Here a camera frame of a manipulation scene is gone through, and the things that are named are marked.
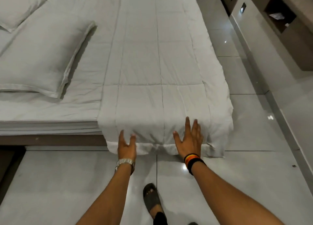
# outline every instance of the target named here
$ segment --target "folded white blanket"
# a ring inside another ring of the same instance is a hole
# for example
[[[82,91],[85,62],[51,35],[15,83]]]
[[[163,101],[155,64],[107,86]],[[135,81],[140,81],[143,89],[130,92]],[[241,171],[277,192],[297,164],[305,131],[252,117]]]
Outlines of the folded white blanket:
[[[121,0],[98,124],[117,152],[119,132],[137,152],[177,154],[172,136],[197,118],[204,156],[223,156],[233,107],[196,0]]]

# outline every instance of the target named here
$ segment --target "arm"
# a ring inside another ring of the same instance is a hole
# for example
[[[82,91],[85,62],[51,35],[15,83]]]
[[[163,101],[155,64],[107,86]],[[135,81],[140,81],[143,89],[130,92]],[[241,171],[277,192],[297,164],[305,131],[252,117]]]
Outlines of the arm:
[[[189,118],[186,118],[183,141],[180,140],[177,132],[174,132],[173,136],[182,158],[190,153],[201,155],[203,136],[197,120],[190,129]],[[261,204],[227,183],[202,162],[195,162],[191,171],[206,202],[221,225],[283,224]]]
[[[136,137],[131,136],[130,145],[124,140],[124,133],[119,135],[119,159],[136,160]],[[93,202],[76,225],[118,225],[123,215],[127,187],[131,176],[131,165],[121,164],[105,190]]]

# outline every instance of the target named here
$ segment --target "silver wristwatch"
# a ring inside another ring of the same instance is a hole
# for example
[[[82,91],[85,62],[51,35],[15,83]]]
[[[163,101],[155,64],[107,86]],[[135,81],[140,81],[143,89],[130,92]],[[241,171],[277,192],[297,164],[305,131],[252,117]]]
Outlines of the silver wristwatch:
[[[129,158],[122,158],[122,159],[118,160],[117,164],[116,164],[115,171],[117,171],[117,168],[120,166],[120,164],[123,164],[123,163],[131,164],[131,175],[132,175],[133,172],[135,171],[135,162]]]

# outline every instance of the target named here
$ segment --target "person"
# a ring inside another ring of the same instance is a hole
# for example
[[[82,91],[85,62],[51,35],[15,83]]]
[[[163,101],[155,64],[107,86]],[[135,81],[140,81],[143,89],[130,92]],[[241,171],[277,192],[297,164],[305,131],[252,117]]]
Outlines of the person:
[[[231,184],[215,174],[198,155],[201,155],[203,136],[201,126],[195,120],[192,128],[186,118],[185,135],[181,141],[173,133],[178,154],[196,179],[201,192],[221,225],[276,225],[283,224],[275,215]],[[136,160],[136,136],[126,144],[121,131],[118,143],[118,158]],[[77,225],[118,225],[125,206],[128,182],[133,170],[130,162],[120,164],[105,190],[85,212]],[[145,205],[153,218],[154,225],[167,225],[166,216],[154,184],[143,190]]]

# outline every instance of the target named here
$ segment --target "black slide sandal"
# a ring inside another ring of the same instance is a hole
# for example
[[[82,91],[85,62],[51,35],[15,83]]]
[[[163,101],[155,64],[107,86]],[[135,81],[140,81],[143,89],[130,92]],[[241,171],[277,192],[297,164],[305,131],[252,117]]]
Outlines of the black slide sandal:
[[[157,193],[157,188],[153,183],[149,183],[143,188],[143,201],[145,202],[146,208],[149,213],[154,206],[156,206],[157,204],[161,205],[161,201]]]

